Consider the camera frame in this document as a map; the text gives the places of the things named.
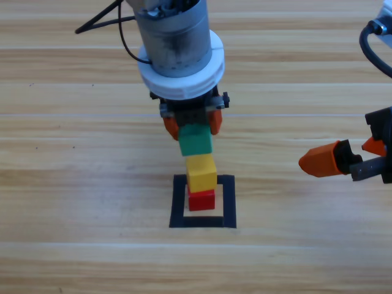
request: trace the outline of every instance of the white ring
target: white ring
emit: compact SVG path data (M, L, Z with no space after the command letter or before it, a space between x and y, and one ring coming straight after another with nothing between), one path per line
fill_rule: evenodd
M150 64L138 62L140 75L147 88L159 97L170 100L187 100L204 95L213 89L225 72L225 52L221 39L210 31L213 55L201 71L182 78L169 78L158 74ZM138 57L147 59L142 46Z

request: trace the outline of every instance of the stacked blocks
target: stacked blocks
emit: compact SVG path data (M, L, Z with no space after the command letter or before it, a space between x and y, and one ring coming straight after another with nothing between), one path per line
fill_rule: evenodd
M178 142L183 156L213 152L213 138L209 125L187 124L181 127L179 129Z
M189 210L214 209L217 171L210 126L186 124L179 128L178 142L186 157Z

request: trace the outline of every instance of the red block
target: red block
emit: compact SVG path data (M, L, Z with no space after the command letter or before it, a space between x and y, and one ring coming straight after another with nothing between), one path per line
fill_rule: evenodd
M215 209L215 190L191 193L188 186L189 211Z

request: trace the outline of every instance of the green block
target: green block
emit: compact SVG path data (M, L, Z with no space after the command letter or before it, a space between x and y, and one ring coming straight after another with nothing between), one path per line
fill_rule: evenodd
M179 128L178 142L183 156L213 152L213 136L209 125L187 124Z

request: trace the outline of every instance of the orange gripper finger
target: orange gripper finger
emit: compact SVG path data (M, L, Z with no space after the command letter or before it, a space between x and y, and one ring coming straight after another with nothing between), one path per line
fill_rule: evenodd
M166 130L173 137L174 140L178 141L178 126L175 118L164 118L164 124Z
M379 156L386 156L384 142L382 140L375 141L373 137L371 137L368 141L365 142L364 145L362 145L362 150Z
M343 173L338 169L334 156L334 149L340 143L320 146L310 149L301 159L300 167L309 175L322 178L324 176L336 176Z
M219 133L219 129L222 125L222 111L215 110L209 114L209 126L211 128L211 134L216 135Z

